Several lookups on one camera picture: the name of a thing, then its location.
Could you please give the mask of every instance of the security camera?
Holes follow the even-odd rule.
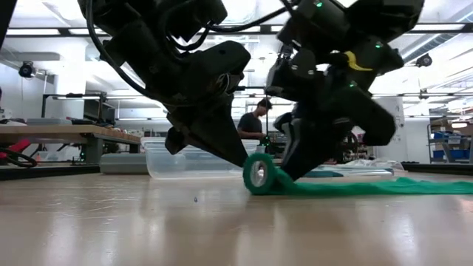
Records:
[[[432,65],[432,58],[428,53],[417,58],[415,61],[416,67],[429,67],[430,65]]]
[[[32,62],[23,62],[18,74],[22,78],[34,78],[38,70],[33,66]]]

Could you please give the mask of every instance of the white wall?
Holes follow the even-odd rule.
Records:
[[[407,160],[410,162],[430,163],[427,126],[429,118],[406,118],[405,130],[407,141]]]
[[[13,111],[13,118],[40,118],[44,81],[21,78],[18,71],[0,64],[0,106]],[[47,89],[54,86],[47,83]]]
[[[375,101],[385,108],[396,121],[396,133],[387,146],[375,147],[375,156],[398,162],[406,161],[407,155],[407,134],[405,129],[404,109],[402,98],[379,98]]]

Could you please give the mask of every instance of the black wire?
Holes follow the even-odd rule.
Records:
[[[285,7],[281,7],[278,10],[273,11],[272,13],[269,13],[266,16],[263,16],[262,18],[258,18],[257,20],[252,21],[252,22],[250,22],[248,24],[245,24],[245,25],[235,26],[235,27],[222,27],[222,26],[204,25],[204,28],[209,29],[211,31],[214,31],[216,33],[236,33],[236,32],[242,31],[242,30],[247,30],[251,27],[258,26],[263,22],[266,22],[266,21],[268,21],[272,18],[275,18],[275,17],[285,13],[286,11],[293,12],[292,7],[299,4],[299,0],[292,1],[291,3],[289,3],[289,2],[287,2],[287,3],[289,4],[289,8],[286,7],[286,5],[285,5]]]
[[[16,152],[16,151],[11,151],[9,149],[0,148],[0,153],[7,154],[7,162],[12,163],[15,166],[24,167],[24,168],[33,168],[33,167],[36,167],[38,165],[38,163],[33,158],[31,158],[31,157],[29,157],[25,154]],[[12,157],[10,157],[11,155],[23,158],[28,163],[22,163],[20,161],[14,160]]]
[[[173,45],[175,47],[177,47],[179,50],[192,51],[192,50],[195,50],[195,49],[199,48],[204,43],[204,41],[207,38],[207,35],[209,33],[210,33],[210,30],[205,29],[204,33],[200,36],[199,40],[197,40],[195,43],[189,44],[189,45],[182,45],[182,44],[177,43],[177,41],[174,40],[174,38],[170,34],[168,34],[168,38],[173,43]]]
[[[169,46],[169,43],[167,43],[166,41],[169,39],[174,45],[175,44],[178,44],[168,33],[168,21],[169,21],[169,17],[171,17],[171,15],[176,12],[177,10],[185,7],[186,5],[189,5],[189,4],[192,4],[193,2],[195,2],[196,0],[188,0],[188,1],[184,1],[182,3],[179,3],[179,4],[176,4],[174,5],[173,7],[169,8],[169,10],[165,11],[164,14],[161,15],[160,17],[160,20],[159,20],[159,25],[160,27],[158,28],[159,30],[159,34],[158,34],[158,38],[157,38],[157,41],[159,43],[159,45],[161,47],[163,47],[164,49],[166,49],[166,52],[164,53],[165,55],[170,55],[168,56],[169,59],[171,59],[172,61],[174,61],[175,63],[179,64],[179,65],[183,65],[185,64],[185,60],[183,58],[179,58],[175,55],[175,51],[172,50],[172,48]]]
[[[140,94],[151,98],[151,99],[156,99],[160,101],[162,104],[168,105],[168,106],[193,106],[193,104],[189,103],[173,103],[170,100],[164,100],[158,95],[153,95],[150,91],[144,89],[142,86],[138,85],[136,82],[134,82],[113,60],[113,58],[109,55],[109,53],[105,50],[103,47],[101,41],[97,37],[97,34],[95,33],[95,28],[94,28],[94,18],[93,18],[93,0],[87,0],[87,6],[86,6],[86,22],[87,22],[87,29],[89,31],[90,38],[92,39],[92,42],[94,43],[95,47],[97,47],[97,50],[100,52],[100,54],[105,58],[106,62],[113,68],[114,71],[122,78],[128,85],[130,85],[131,88],[139,92]]]
[[[296,11],[293,9],[293,5],[288,0],[280,0],[281,3],[284,5],[286,10],[289,12],[290,16],[295,17],[297,16]]]

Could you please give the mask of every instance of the desk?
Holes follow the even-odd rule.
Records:
[[[112,129],[91,125],[65,126],[2,126],[0,143],[17,143],[27,138],[31,143],[80,143],[83,144],[86,163],[98,164],[103,142],[130,145],[130,153],[140,151],[140,138]]]
[[[469,196],[252,197],[240,178],[100,174],[0,191],[2,266],[473,265]]]

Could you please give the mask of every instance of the yellow part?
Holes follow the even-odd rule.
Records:
[[[353,52],[347,51],[344,54],[348,56],[348,66],[350,68],[358,71],[372,71],[372,69],[364,68],[356,64],[356,55]]]

